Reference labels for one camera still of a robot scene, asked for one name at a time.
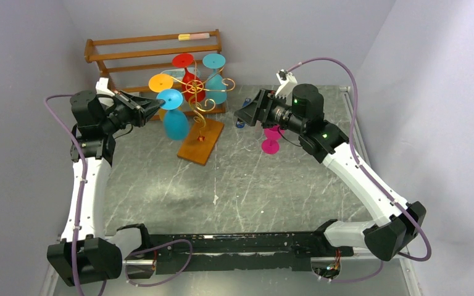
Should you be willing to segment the yellow wine glass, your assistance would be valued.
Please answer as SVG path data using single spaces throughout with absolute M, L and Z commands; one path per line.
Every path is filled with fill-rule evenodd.
M 161 121 L 164 120 L 169 110 L 177 108 L 176 90 L 173 89 L 173 82 L 173 78 L 164 73 L 156 74 L 148 81 L 149 89 L 156 94 L 156 98 L 164 101 L 164 105 L 158 111 Z

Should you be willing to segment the clear wine glass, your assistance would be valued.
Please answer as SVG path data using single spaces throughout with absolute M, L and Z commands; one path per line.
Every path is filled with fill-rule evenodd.
M 260 149 L 262 136 L 253 136 L 244 141 L 243 147 L 248 152 L 257 151 Z

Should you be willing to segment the blue wine glass front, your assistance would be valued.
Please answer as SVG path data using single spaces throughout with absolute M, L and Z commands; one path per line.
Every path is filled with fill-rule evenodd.
M 189 133 L 189 123 L 179 109 L 184 101 L 182 93 L 176 89 L 165 89 L 158 93 L 157 98 L 164 101 L 161 109 L 165 111 L 162 121 L 167 137 L 174 141 L 184 140 Z

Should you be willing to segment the pink wine glass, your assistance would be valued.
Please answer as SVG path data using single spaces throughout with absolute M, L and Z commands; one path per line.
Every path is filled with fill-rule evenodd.
M 278 125 L 264 129 L 265 140 L 261 144 L 262 151 L 266 154 L 276 154 L 280 149 L 278 140 L 283 135 Z

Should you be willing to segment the gold wire glass rack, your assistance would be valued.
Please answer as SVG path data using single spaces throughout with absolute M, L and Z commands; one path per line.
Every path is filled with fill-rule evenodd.
M 231 78 L 224 78 L 223 84 L 227 86 L 226 93 L 234 90 L 236 84 Z M 187 137 L 183 140 L 177 157 L 204 166 L 215 148 L 223 131 L 224 124 L 206 117 L 207 113 L 214 113 L 218 105 L 212 99 L 204 99 L 197 103 L 188 103 L 194 114 L 194 124 Z

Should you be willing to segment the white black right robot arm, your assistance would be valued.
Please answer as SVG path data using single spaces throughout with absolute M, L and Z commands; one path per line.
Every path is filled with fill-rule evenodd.
M 361 159 L 352 140 L 324 118 L 324 98 L 316 86 L 299 84 L 291 94 L 292 104 L 288 105 L 274 91 L 260 89 L 234 115 L 249 126 L 260 123 L 263 128 L 277 126 L 296 133 L 305 152 L 338 176 L 372 218 L 360 223 L 326 223 L 314 240 L 316 251 L 328 256 L 338 247 L 357 247 L 382 261 L 401 255 L 402 249 L 420 235 L 425 207 L 395 193 Z

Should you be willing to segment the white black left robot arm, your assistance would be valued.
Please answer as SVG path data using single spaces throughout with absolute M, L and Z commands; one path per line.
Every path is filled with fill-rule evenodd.
M 143 224 L 122 226 L 106 239 L 102 208 L 116 146 L 114 134 L 128 125 L 143 127 L 165 101 L 123 91 L 80 91 L 70 95 L 69 102 L 76 120 L 73 128 L 64 128 L 72 142 L 72 199 L 61 241 L 48 247 L 47 259 L 69 287 L 80 288 L 117 279 L 130 254 L 143 259 L 151 253 L 152 242 Z

